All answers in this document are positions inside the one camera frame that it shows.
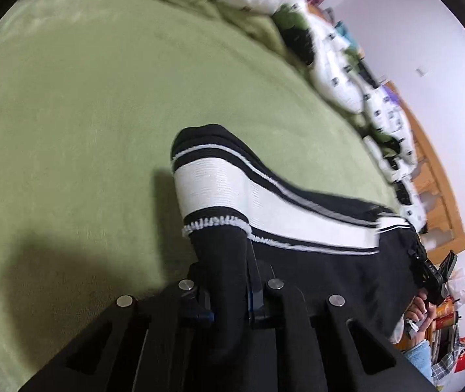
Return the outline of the person's right hand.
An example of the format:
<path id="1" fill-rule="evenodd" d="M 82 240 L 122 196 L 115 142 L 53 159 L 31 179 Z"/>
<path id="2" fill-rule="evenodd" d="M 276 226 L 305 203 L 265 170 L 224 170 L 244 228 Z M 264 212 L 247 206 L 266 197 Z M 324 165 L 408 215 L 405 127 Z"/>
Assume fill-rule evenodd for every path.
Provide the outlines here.
<path id="1" fill-rule="evenodd" d="M 427 291 L 424 288 L 420 289 L 405 312 L 405 317 L 415 323 L 418 328 L 417 335 L 424 336 L 435 316 L 436 305 L 429 302 Z"/>

